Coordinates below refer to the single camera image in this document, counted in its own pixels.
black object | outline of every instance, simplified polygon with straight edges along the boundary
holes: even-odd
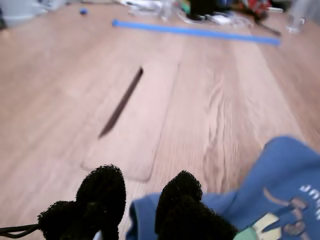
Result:
[[[114,110],[113,114],[111,115],[110,119],[106,123],[105,127],[99,134],[99,139],[102,138],[104,135],[106,135],[116,124],[118,118],[120,117],[122,111],[125,109],[132,93],[134,92],[136,86],[138,85],[138,82],[140,81],[142,75],[144,74],[144,70],[142,67],[139,68],[138,72],[134,76],[130,86],[126,90],[125,94],[123,95],[122,99],[120,100],[118,106],[116,106],[116,109]]]
[[[0,228],[0,236],[16,239],[41,230],[46,240],[92,240],[101,231],[104,239],[118,240],[125,207],[126,187],[120,169],[101,166],[83,180],[76,201],[57,201],[40,213],[38,224]]]
[[[214,15],[215,12],[226,13],[231,10],[229,6],[221,6],[218,0],[190,0],[190,13],[187,17],[194,21],[205,20],[206,15]]]
[[[233,240],[237,229],[201,202],[199,181],[182,171],[162,190],[155,212],[158,240]]]

dark stick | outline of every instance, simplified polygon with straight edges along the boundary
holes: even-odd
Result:
[[[135,75],[133,81],[131,82],[130,86],[126,90],[125,94],[123,95],[121,101],[119,102],[118,106],[114,110],[112,116],[110,117],[109,121],[106,123],[105,127],[99,134],[99,139],[102,138],[104,135],[106,135],[116,124],[118,118],[120,117],[122,111],[126,107],[132,93],[134,92],[139,80],[141,79],[142,74],[144,73],[144,70],[142,67],[138,70],[137,74]]]

blue fabric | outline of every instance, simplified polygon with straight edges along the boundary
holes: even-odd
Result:
[[[320,155],[300,141],[281,136],[269,141],[237,191],[207,193],[202,201],[240,231],[251,227],[267,213],[278,221],[263,231],[281,228],[282,240],[320,239]],[[156,208],[160,193],[135,200],[130,207],[132,227],[127,240],[156,240]],[[297,208],[292,200],[306,208]],[[302,213],[302,219],[296,212]],[[298,221],[301,232],[288,231]]]

white container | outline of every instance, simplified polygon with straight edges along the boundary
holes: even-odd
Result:
[[[8,27],[15,26],[45,12],[36,0],[0,0],[2,17]]]

beige mat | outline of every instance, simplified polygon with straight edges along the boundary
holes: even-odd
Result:
[[[151,61],[113,130],[92,144],[89,169],[115,164],[130,179],[147,181],[170,103],[177,65]]]

